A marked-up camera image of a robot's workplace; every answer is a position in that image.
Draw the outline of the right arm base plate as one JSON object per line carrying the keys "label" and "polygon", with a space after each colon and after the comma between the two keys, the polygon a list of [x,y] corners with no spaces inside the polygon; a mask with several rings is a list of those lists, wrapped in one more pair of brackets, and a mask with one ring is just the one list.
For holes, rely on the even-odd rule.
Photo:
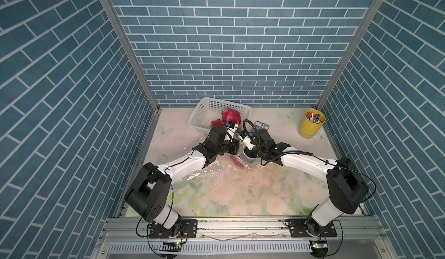
{"label": "right arm base plate", "polygon": [[321,226],[314,220],[303,218],[291,218],[284,221],[292,238],[335,238],[338,236],[333,222],[327,226]]}

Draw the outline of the clear zip-top bag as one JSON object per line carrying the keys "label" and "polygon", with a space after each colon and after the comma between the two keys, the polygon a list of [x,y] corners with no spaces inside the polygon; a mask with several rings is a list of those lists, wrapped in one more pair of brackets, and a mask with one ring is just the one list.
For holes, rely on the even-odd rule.
{"label": "clear zip-top bag", "polygon": [[190,174],[186,181],[193,182],[196,186],[203,184],[207,187],[244,185],[243,181],[249,170],[248,167],[233,161],[218,161],[203,170]]}
{"label": "clear zip-top bag", "polygon": [[230,155],[230,158],[232,157],[238,157],[239,160],[245,165],[243,169],[261,169],[263,168],[267,163],[263,161],[263,159],[260,156],[258,146],[256,143],[253,143],[255,146],[251,151],[249,151],[245,145],[243,144],[243,140],[239,142],[239,148],[238,152],[235,155]]}

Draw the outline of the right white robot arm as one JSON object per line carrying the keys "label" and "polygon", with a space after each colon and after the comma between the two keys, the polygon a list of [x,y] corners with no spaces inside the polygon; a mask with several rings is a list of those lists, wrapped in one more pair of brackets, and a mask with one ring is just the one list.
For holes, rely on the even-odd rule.
{"label": "right white robot arm", "polygon": [[329,196],[316,205],[305,220],[307,232],[318,237],[330,223],[342,214],[354,214],[359,205],[367,201],[369,176],[358,171],[348,158],[339,160],[320,158],[311,152],[301,151],[287,143],[276,143],[264,129],[241,133],[243,154],[258,158],[264,165],[275,163],[291,167],[324,181]]}

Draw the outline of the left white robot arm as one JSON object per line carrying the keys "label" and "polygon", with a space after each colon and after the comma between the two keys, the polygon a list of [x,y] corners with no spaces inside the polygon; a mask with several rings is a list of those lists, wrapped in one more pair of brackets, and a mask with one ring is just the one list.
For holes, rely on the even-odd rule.
{"label": "left white robot arm", "polygon": [[173,209],[173,202],[168,201],[169,194],[173,194],[173,184],[208,167],[219,155],[236,155],[239,150],[237,130],[238,124],[231,121],[224,126],[215,126],[204,142],[183,157],[162,165],[146,163],[126,192],[126,203],[145,221],[153,221],[171,236],[176,235],[182,217]]}

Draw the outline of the pink dragon fruit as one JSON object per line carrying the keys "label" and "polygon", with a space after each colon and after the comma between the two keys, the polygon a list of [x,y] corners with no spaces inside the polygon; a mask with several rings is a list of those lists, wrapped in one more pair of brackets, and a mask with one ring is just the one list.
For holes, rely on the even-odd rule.
{"label": "pink dragon fruit", "polygon": [[212,121],[212,123],[210,124],[210,128],[213,129],[218,126],[225,126],[225,124],[226,123],[222,119],[217,119],[215,121]]}
{"label": "pink dragon fruit", "polygon": [[221,113],[221,116],[224,123],[231,121],[239,125],[242,122],[241,114],[237,110],[232,108],[224,109]]}

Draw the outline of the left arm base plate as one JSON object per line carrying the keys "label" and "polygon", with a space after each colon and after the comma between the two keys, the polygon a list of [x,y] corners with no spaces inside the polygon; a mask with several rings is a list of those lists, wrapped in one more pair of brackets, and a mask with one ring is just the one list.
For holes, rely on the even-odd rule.
{"label": "left arm base plate", "polygon": [[180,219],[171,228],[165,228],[161,224],[152,221],[149,227],[149,237],[151,239],[180,238],[183,233],[183,238],[196,238],[197,228],[197,219]]}

